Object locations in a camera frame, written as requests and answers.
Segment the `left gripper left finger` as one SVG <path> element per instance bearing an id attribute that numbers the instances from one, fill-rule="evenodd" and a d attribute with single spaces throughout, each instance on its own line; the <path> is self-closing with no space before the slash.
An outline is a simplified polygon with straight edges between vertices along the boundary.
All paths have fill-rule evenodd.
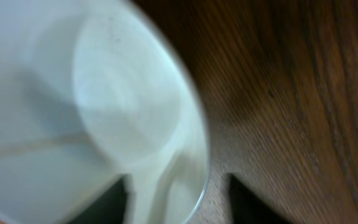
<path id="1" fill-rule="evenodd" d="M 123 224 L 128 202 L 125 178 L 121 177 L 68 224 Z"/>

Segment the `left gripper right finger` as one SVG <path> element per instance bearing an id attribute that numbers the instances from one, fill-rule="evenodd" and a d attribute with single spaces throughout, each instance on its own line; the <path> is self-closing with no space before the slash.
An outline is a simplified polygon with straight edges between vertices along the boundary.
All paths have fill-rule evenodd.
<path id="1" fill-rule="evenodd" d="M 228 175 L 228 198 L 234 224 L 290 224 L 248 189 L 234 174 Z"/>

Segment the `white small bowl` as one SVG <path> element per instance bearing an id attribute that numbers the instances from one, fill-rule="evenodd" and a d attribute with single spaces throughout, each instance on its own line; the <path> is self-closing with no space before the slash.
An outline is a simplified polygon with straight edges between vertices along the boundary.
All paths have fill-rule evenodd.
<path id="1" fill-rule="evenodd" d="M 186 223 L 202 201 L 181 58 L 131 1 L 0 0 L 0 221 L 68 223 L 123 176 L 124 223 Z"/>

